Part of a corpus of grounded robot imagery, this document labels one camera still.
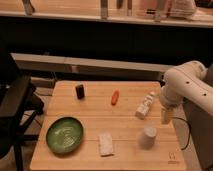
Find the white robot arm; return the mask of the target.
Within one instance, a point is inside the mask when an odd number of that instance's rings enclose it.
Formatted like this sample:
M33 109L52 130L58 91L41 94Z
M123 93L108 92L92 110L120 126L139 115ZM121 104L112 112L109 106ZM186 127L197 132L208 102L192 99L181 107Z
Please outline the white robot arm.
M213 87L203 81L206 75L207 68L199 61L171 67L164 73L165 85L159 94L162 124L171 121L173 110L181 105L184 98L213 116Z

